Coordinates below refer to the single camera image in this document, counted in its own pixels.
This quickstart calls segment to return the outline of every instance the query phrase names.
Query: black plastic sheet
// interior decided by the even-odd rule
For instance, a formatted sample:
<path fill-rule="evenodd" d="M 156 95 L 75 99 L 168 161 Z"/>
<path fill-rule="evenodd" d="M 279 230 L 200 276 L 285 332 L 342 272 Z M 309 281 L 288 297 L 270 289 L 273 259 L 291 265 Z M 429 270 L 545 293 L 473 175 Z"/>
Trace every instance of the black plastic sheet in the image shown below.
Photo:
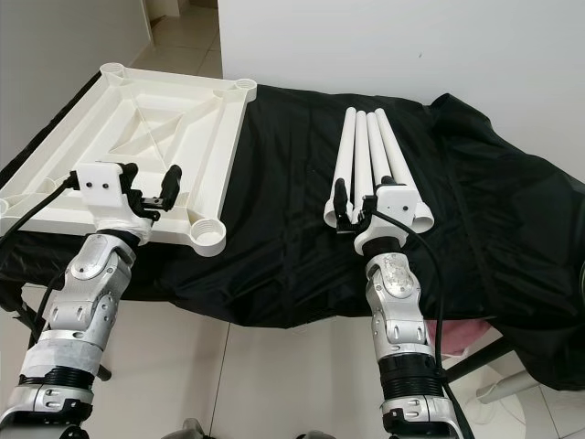
<path fill-rule="evenodd" d="M 166 300 L 256 327 L 370 315 L 367 261 L 351 236 L 323 222 L 348 106 L 386 111 L 433 212 L 435 226 L 424 238 L 440 256 L 445 318 L 489 318 L 537 380 L 585 389 L 585 185 L 514 148 L 450 95 L 423 106 L 260 86 L 221 215 L 226 250 L 203 258 L 188 247 L 150 243 L 138 251 L 123 298 Z M 0 174 L 0 184 L 38 140 Z M 0 282 L 47 284 L 82 241 L 19 232 L 0 249 Z M 421 310 L 433 318 L 439 286 L 428 255 L 412 240 L 404 250 L 422 285 Z"/>

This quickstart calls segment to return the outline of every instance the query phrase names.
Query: white tube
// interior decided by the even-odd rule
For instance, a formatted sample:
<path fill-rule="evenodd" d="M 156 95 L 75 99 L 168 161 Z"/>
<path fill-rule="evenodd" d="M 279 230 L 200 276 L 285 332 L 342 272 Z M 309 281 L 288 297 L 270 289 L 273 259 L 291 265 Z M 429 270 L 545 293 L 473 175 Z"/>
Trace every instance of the white tube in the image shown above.
<path fill-rule="evenodd" d="M 392 170 L 392 176 L 397 183 L 414 187 L 417 189 L 419 199 L 417 207 L 414 212 L 414 221 L 412 222 L 412 229 L 417 233 L 423 233 L 432 227 L 435 222 L 435 218 L 432 216 L 429 207 L 422 201 L 420 197 L 419 189 L 417 188 L 414 178 L 410 173 L 409 166 L 404 159 L 402 150 L 396 136 L 392 131 L 388 117 L 381 108 L 376 110 L 376 116 L 378 118 L 378 126 L 382 134 L 382 140 L 384 141 L 384 148 L 386 149 L 386 155 L 390 162 L 390 169 Z"/>
<path fill-rule="evenodd" d="M 506 377 L 491 386 L 483 387 L 475 393 L 477 399 L 482 404 L 489 404 L 501 400 L 506 396 L 515 395 L 520 391 L 531 389 L 538 385 L 538 381 L 528 374 L 525 370 L 514 375 Z"/>
<path fill-rule="evenodd" d="M 369 152 L 372 155 L 372 167 L 374 168 L 374 184 L 379 185 L 382 183 L 382 177 L 392 177 L 392 173 L 384 151 L 378 119 L 372 112 L 367 114 L 367 138 L 369 140 Z"/>
<path fill-rule="evenodd" d="M 337 163 L 335 164 L 335 172 L 333 175 L 333 184 L 331 185 L 331 196 L 325 203 L 325 211 L 323 219 L 325 224 L 330 227 L 337 226 L 337 219 L 335 218 L 335 209 L 333 205 L 333 196 L 335 194 L 335 182 L 339 178 L 343 178 L 346 183 L 347 192 L 347 216 L 351 219 L 353 214 L 353 206 L 349 198 L 351 197 L 351 170 L 354 164 L 354 139 L 356 137 L 356 109 L 349 107 L 346 110 L 346 119 L 344 120 L 344 128 L 341 132 L 341 141 L 339 142 L 339 152 L 337 153 Z"/>
<path fill-rule="evenodd" d="M 365 112 L 357 112 L 356 116 L 356 168 L 354 172 L 354 183 L 354 214 L 352 216 L 352 222 L 355 224 L 357 223 L 359 212 L 364 205 L 364 196 L 374 195 Z"/>
<path fill-rule="evenodd" d="M 390 162 L 390 168 L 392 169 L 392 175 L 397 183 L 414 187 L 417 189 L 417 185 L 412 178 L 409 166 L 402 155 L 399 142 L 396 140 L 396 136 L 392 131 L 388 117 L 381 108 L 376 110 L 376 116 L 378 118 L 378 125 L 380 132 L 382 133 L 382 139 L 384 140 L 384 147 L 386 148 L 386 154 L 388 161 Z"/>

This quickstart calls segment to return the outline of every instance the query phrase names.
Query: pink object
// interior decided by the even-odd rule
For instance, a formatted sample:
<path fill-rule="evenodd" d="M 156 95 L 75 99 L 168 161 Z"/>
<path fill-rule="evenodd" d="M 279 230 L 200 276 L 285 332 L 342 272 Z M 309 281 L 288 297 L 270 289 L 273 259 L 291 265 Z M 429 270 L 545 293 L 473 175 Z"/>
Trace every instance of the pink object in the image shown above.
<path fill-rule="evenodd" d="M 437 322 L 427 320 L 429 336 L 434 346 Z M 446 320 L 442 323 L 441 353 L 462 355 L 466 348 L 481 338 L 490 328 L 490 324 L 482 319 Z"/>

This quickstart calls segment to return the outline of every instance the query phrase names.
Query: white floor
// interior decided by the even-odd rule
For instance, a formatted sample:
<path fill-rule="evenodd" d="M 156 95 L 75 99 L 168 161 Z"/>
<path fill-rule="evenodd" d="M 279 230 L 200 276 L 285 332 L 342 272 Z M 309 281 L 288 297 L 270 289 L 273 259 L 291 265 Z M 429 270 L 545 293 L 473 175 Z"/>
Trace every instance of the white floor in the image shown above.
<path fill-rule="evenodd" d="M 135 67 L 221 77 L 217 10 L 191 7 L 181 18 L 166 18 L 154 28 L 154 39 L 154 49 Z M 41 294 L 27 288 L 27 301 L 37 305 Z M 0 323 L 4 405 L 28 333 L 4 312 Z M 481 343 L 494 337 L 495 331 Z M 186 417 L 198 418 L 218 439 L 294 439 L 311 429 L 337 439 L 388 438 L 368 318 L 332 318 L 291 330 L 246 328 L 170 304 L 123 302 L 104 364 L 113 378 L 95 385 L 94 413 L 85 425 L 94 439 L 158 439 Z M 492 367 L 502 375 L 521 369 L 514 355 Z M 461 397 L 493 376 L 483 368 L 453 387 Z M 517 437 L 523 420 L 529 439 L 559 439 L 585 428 L 583 393 L 541 386 L 518 397 L 519 404 L 495 406 L 497 423 L 470 419 L 477 439 Z"/>

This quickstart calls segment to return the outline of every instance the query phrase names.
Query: robotic arm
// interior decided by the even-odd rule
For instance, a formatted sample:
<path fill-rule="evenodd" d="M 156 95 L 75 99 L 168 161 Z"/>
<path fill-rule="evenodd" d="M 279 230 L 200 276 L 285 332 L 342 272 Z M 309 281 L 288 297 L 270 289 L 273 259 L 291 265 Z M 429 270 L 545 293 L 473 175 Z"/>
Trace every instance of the robotic arm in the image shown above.
<path fill-rule="evenodd" d="M 131 279 L 135 249 L 148 242 L 157 211 L 179 193 L 181 169 L 171 166 L 161 196 L 132 189 L 135 164 L 95 163 L 71 173 L 97 227 L 65 272 L 36 345 L 26 354 L 18 386 L 0 417 L 0 437 L 89 438 L 80 425 L 90 417 L 91 385 Z"/>
<path fill-rule="evenodd" d="M 418 201 L 416 189 L 385 177 L 375 196 L 364 197 L 357 224 L 346 215 L 343 180 L 335 182 L 338 232 L 355 232 L 355 250 L 368 260 L 366 298 L 372 310 L 372 333 L 384 392 L 384 428 L 400 438 L 465 436 L 441 376 L 419 310 L 420 283 L 400 250 L 407 232 L 375 216 L 391 217 L 410 227 Z"/>

